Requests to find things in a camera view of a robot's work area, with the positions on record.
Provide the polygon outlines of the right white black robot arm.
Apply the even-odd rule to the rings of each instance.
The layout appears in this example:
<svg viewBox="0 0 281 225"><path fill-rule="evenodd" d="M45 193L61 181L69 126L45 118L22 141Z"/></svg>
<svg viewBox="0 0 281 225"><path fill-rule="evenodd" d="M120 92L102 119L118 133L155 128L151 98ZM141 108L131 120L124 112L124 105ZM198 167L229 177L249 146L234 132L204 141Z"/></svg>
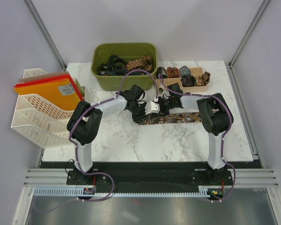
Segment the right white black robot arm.
<svg viewBox="0 0 281 225"><path fill-rule="evenodd" d="M174 108L187 108L199 111L203 128L208 133L209 154L207 164L211 168L205 172L209 184L217 184L222 179L219 169L227 165L224 159L224 141L234 122L233 115L222 94L201 95L183 93L178 84L166 87L167 97L159 97L160 113L167 115Z"/></svg>

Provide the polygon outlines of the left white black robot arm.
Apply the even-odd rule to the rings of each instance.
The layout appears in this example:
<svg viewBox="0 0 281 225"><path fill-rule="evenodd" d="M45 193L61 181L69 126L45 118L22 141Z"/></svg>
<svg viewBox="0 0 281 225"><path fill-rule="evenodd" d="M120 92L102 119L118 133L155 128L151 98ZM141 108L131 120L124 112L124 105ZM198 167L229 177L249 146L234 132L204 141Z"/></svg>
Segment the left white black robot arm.
<svg viewBox="0 0 281 225"><path fill-rule="evenodd" d="M67 123L69 141L75 145L75 167L79 170L77 179L82 184L93 180L90 170L92 162L92 142L98 134L101 120L114 113L128 110L133 122L143 125L149 118L145 114L146 101L143 100L145 91L133 85L130 90L119 91L116 96L97 103L80 101Z"/></svg>

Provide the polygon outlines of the brown cat pattern tie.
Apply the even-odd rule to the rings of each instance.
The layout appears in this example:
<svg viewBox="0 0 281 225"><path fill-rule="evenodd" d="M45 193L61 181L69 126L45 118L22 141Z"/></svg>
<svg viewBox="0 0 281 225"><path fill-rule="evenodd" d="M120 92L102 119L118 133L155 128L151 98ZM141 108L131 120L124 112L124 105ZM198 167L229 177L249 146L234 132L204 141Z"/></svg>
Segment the brown cat pattern tie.
<svg viewBox="0 0 281 225"><path fill-rule="evenodd" d="M185 123L201 123L200 114L198 112L152 114L145 119L143 125L159 125L159 124L185 124Z"/></svg>

